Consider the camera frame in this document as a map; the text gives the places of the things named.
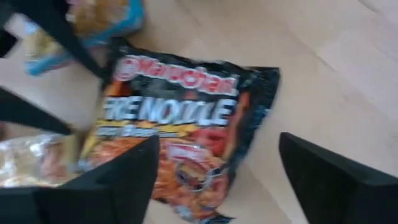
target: blue package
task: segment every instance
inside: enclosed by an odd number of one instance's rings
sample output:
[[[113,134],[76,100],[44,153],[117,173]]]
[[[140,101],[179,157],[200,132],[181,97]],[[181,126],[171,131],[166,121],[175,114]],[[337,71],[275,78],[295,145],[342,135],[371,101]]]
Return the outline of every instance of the blue package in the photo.
[[[141,0],[128,0],[129,8],[127,12],[127,17],[111,25],[108,29],[92,35],[87,38],[82,38],[83,45],[90,49],[100,45],[108,43],[110,37],[115,35],[123,35],[134,30],[138,30],[142,27],[144,20],[144,8]],[[28,33],[33,33],[37,29],[35,24],[28,22],[26,24],[26,31]],[[25,69],[31,75],[40,75],[46,71],[53,70],[65,66],[70,62],[72,56],[67,52],[63,51],[58,54],[48,54],[44,57],[28,60],[25,63]]]

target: light wood floor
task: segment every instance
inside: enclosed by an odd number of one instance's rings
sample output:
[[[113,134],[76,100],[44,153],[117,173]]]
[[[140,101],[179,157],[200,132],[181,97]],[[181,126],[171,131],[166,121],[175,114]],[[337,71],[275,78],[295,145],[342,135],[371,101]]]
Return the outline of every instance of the light wood floor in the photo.
[[[398,175],[398,2],[395,0],[146,0],[133,44],[186,57],[278,66],[274,110],[220,211],[233,223],[306,223],[277,151],[288,131]],[[21,34],[20,18],[11,24]],[[19,47],[0,60],[0,84],[87,128],[97,80],[79,65],[42,77]],[[148,224],[183,223],[152,203]]]

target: snack bag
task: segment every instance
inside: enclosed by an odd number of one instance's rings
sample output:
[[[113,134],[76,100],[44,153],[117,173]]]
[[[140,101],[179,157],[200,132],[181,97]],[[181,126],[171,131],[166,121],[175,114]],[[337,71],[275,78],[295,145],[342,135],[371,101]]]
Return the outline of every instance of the snack bag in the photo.
[[[80,165],[92,169],[159,135],[152,197],[189,222],[228,223],[216,209],[271,108],[279,70],[155,53],[122,38],[110,48],[106,69],[113,81]]]
[[[75,178],[68,170],[74,135],[40,134],[0,142],[0,188],[56,187]]]
[[[76,0],[66,15],[87,48],[106,44],[114,35],[126,34],[141,27],[144,10],[141,0]],[[66,65],[70,56],[44,30],[26,22],[26,57],[30,74]]]

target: plastic bag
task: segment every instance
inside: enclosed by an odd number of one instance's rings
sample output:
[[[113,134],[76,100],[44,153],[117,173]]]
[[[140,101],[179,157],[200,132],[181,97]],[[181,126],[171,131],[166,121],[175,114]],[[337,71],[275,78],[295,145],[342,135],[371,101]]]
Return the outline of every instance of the plastic bag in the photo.
[[[80,165],[92,169],[159,135],[152,198],[190,222],[228,223],[231,218],[216,209],[271,108],[279,69],[160,54],[123,38],[114,38],[110,48],[106,69],[113,82]]]
[[[111,36],[141,27],[144,10],[141,0],[77,0],[72,2],[67,20],[88,48],[106,44]],[[64,66],[70,56],[44,30],[26,22],[26,66],[30,74]]]
[[[41,134],[0,142],[0,187],[56,187],[76,177],[71,136]]]

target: wooden floor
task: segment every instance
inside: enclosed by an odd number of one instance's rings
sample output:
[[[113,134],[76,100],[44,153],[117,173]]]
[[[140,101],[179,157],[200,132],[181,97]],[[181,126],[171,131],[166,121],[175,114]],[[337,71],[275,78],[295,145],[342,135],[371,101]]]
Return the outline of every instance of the wooden floor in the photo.
[[[233,223],[306,223],[277,151],[288,131],[398,175],[398,2],[395,0],[146,0],[133,44],[186,57],[278,66],[274,110],[220,211]],[[21,34],[21,20],[12,28]],[[0,84],[87,128],[98,81],[79,65],[42,77],[19,47],[0,60]],[[148,224],[183,223],[152,203]]]

